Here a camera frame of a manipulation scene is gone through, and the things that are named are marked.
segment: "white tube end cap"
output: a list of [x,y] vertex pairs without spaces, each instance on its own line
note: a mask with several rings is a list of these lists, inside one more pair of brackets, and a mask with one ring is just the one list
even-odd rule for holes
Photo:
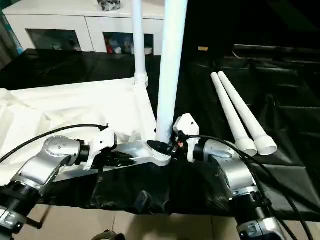
[[271,155],[278,149],[275,141],[268,135],[258,137],[254,140],[254,144],[261,156]]
[[251,138],[241,138],[235,142],[235,145],[239,150],[251,157],[255,156],[258,152],[256,145]]

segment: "robotic arm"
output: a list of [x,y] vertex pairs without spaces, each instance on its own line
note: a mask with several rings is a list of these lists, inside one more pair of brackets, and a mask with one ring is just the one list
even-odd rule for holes
[[172,146],[159,141],[148,141],[148,145],[165,155],[183,156],[191,163],[203,162],[213,178],[218,176],[241,240],[286,240],[268,200],[263,198],[247,165],[233,149],[211,139],[204,145],[199,144],[198,138],[185,140],[186,135],[199,134],[197,123],[188,113],[178,118],[173,130],[177,138]]
[[[133,165],[132,156],[111,152],[117,147],[117,138],[111,128],[101,131],[88,145],[83,140],[72,140],[65,136],[48,138],[41,151],[29,159],[0,189],[0,240],[12,239],[25,224],[41,228],[41,224],[27,216],[55,180],[61,167],[85,163],[84,169],[93,167],[121,167]],[[96,157],[106,151],[104,157]]]

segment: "white plastic bracket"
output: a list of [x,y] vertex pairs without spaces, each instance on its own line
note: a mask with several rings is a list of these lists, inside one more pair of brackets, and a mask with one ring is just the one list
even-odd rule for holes
[[[173,125],[173,131],[178,134],[182,131],[185,135],[199,135],[200,128],[190,113],[185,113],[179,117]],[[187,159],[190,163],[194,163],[193,157],[196,144],[199,143],[199,138],[190,138],[186,141],[188,143]]]
[[117,137],[115,132],[110,127],[99,132],[99,134],[95,136],[88,144],[90,146],[89,157],[88,161],[83,167],[83,170],[89,171],[94,163],[95,157],[101,153],[101,150],[112,148],[116,143]]

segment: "white plastic tube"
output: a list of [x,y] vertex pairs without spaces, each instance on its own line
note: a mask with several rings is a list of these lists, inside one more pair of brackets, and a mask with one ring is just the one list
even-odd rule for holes
[[218,74],[216,72],[211,73],[211,78],[233,134],[236,147],[253,157],[258,152],[254,141],[248,137],[248,134],[242,125],[241,120],[218,77]]
[[134,82],[148,85],[145,56],[145,35],[143,30],[142,0],[132,0],[133,44],[135,74]]
[[174,121],[188,0],[166,0],[156,140],[169,143]]
[[227,76],[223,71],[218,73],[218,76],[231,98],[235,108],[240,114],[244,124],[248,128],[258,153],[262,156],[273,154],[277,151],[278,147],[275,141],[266,134],[265,130],[262,128],[258,120],[255,118],[253,113],[250,111],[246,103],[243,101],[235,87],[231,84]]

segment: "white cabinet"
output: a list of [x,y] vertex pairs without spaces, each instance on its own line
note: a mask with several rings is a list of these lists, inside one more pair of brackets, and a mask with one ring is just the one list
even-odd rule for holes
[[[145,46],[161,55],[165,0],[142,0]],[[22,48],[106,53],[133,42],[132,2],[104,12],[97,0],[21,0],[3,10]]]

